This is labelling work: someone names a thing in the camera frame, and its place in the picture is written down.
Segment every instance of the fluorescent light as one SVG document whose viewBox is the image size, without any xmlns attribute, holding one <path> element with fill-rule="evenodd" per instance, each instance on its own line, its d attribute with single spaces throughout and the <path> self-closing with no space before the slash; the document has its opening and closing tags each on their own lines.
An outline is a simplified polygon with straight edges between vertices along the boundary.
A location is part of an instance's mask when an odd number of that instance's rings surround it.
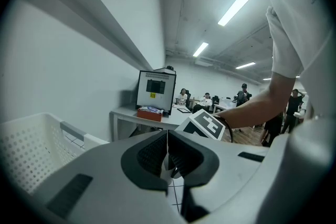
<svg viewBox="0 0 336 224">
<path fill-rule="evenodd" d="M 236 0 L 220 19 L 218 24 L 225 26 L 248 1 L 249 0 Z"/>
<path fill-rule="evenodd" d="M 249 66 L 253 66 L 255 65 L 255 62 L 251 62 L 251 63 L 247 63 L 246 65 L 240 66 L 240 67 L 236 67 L 236 69 L 240 69 L 240 68 L 244 68 L 244 67 L 249 67 Z"/>
<path fill-rule="evenodd" d="M 208 43 L 203 42 L 202 45 L 200 45 L 200 47 L 198 48 L 198 50 L 194 53 L 194 57 L 197 57 L 198 55 L 200 55 L 200 53 L 206 48 L 206 46 L 208 46 Z"/>
</svg>

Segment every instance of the dark trousers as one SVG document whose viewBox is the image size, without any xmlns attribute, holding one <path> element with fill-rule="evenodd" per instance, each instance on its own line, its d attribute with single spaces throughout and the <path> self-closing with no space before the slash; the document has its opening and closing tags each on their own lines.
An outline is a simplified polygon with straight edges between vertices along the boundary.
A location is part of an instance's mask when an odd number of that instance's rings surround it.
<svg viewBox="0 0 336 224">
<path fill-rule="evenodd" d="M 295 123 L 296 123 L 296 117 L 294 115 L 286 115 L 285 124 L 283 125 L 284 127 L 282 128 L 281 133 L 284 134 L 288 127 L 290 133 L 295 127 Z"/>
<path fill-rule="evenodd" d="M 193 107 L 193 113 L 196 113 L 198 110 L 201 110 L 201 109 L 207 110 L 206 108 L 208 108 L 208 106 L 201 106 L 200 104 L 196 104 Z"/>
</svg>

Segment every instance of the cable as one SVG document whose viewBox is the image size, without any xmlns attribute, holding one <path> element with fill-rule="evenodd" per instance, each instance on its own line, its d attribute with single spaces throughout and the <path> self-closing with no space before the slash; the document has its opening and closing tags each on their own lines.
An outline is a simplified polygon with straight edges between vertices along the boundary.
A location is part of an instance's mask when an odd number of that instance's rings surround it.
<svg viewBox="0 0 336 224">
<path fill-rule="evenodd" d="M 232 132 L 232 129 L 231 129 L 230 125 L 227 123 L 227 121 L 224 118 L 222 118 L 221 116 L 218 116 L 218 115 L 214 115 L 214 118 L 219 120 L 221 123 L 223 123 L 223 125 L 225 127 L 228 128 L 230 136 L 231 136 L 231 143 L 233 143 L 233 132 Z"/>
</svg>

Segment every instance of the white sleeve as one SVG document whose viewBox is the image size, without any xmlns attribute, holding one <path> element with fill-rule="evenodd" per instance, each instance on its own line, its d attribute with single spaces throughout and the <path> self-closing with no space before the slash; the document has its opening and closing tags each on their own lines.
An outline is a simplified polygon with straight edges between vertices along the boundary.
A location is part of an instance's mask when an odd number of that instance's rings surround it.
<svg viewBox="0 0 336 224">
<path fill-rule="evenodd" d="M 268 7 L 266 17 L 273 38 L 272 71 L 287 78 L 295 78 L 302 69 L 301 60 L 273 7 Z"/>
</svg>

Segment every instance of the wooden floor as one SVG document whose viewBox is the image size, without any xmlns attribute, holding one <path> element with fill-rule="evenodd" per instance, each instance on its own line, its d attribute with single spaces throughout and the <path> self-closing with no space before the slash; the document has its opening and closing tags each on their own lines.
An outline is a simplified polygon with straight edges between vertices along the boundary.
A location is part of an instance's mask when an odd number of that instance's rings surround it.
<svg viewBox="0 0 336 224">
<path fill-rule="evenodd" d="M 244 144 L 244 145 L 259 145 L 259 137 L 261 132 L 263 131 L 263 127 L 244 127 L 240 128 L 241 132 L 236 129 L 233 132 L 233 142 L 237 144 Z M 139 135 L 143 133 L 153 132 L 149 126 L 142 125 L 140 130 L 136 130 L 132 136 Z M 231 142 L 230 134 L 228 129 L 225 129 L 224 135 L 222 137 L 222 141 Z"/>
</svg>

